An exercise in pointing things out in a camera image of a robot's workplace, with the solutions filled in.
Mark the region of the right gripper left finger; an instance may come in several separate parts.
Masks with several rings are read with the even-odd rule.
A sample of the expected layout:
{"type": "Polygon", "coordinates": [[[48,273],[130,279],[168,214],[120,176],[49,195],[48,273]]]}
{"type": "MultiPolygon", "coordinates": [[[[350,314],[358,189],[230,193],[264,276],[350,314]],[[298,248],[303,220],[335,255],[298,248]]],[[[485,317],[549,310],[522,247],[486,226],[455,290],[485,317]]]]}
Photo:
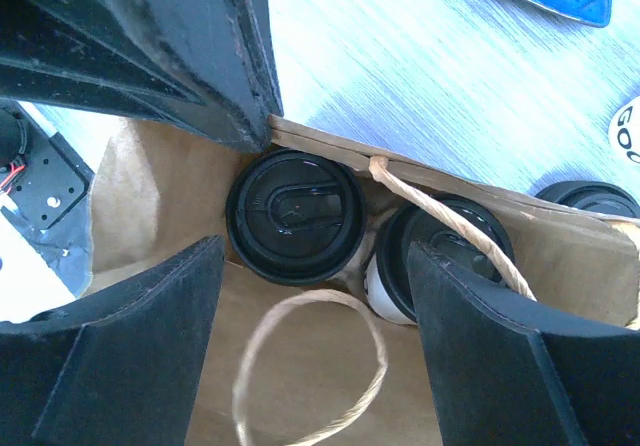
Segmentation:
{"type": "Polygon", "coordinates": [[[5,445],[181,445],[214,321],[224,240],[1,326],[5,445]]]}

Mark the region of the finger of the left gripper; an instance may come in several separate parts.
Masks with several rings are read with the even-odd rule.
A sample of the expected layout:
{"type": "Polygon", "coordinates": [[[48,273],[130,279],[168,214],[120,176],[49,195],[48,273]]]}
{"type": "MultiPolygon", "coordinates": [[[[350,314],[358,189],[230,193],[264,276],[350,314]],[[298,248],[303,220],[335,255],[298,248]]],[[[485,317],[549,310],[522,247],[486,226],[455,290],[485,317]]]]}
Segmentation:
{"type": "Polygon", "coordinates": [[[1,0],[1,93],[262,151],[283,111],[268,0],[1,0]]]}

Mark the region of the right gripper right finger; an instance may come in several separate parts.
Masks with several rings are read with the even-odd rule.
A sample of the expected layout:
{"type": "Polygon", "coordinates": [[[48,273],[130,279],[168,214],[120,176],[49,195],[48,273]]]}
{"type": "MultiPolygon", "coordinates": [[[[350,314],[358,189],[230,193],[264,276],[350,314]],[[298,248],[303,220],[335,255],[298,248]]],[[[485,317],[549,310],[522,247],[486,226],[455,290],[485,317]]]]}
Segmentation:
{"type": "Polygon", "coordinates": [[[447,445],[635,445],[639,335],[501,287],[428,245],[407,271],[447,445]]]}

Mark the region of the green paper bag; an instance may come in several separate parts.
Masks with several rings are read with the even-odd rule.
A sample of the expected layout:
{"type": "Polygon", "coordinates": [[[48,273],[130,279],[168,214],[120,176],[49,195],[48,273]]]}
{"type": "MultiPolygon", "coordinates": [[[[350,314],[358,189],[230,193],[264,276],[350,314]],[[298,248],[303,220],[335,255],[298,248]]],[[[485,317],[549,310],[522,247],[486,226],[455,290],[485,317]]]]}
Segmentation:
{"type": "Polygon", "coordinates": [[[261,153],[120,121],[88,295],[212,237],[190,445],[635,445],[639,223],[274,116],[261,153]]]}

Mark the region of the stack of black lids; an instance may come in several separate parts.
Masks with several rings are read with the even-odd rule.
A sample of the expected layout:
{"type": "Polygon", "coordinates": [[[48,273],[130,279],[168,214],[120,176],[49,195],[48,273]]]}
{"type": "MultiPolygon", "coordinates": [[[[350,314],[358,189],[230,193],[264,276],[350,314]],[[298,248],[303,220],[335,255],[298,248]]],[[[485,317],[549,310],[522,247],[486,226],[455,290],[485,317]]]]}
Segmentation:
{"type": "Polygon", "coordinates": [[[593,213],[639,218],[639,204],[625,190],[605,182],[562,181],[551,184],[536,198],[593,213]]]}

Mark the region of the stack of white paper cups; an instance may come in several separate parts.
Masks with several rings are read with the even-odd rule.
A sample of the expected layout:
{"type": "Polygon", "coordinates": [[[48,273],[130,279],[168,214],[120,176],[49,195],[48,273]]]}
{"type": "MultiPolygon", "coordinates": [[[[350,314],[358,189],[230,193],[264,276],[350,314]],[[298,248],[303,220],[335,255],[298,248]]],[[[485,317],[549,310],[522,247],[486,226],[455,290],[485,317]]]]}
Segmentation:
{"type": "Polygon", "coordinates": [[[640,164],[639,110],[637,96],[614,114],[608,127],[608,140],[615,156],[634,167],[640,164]]]}

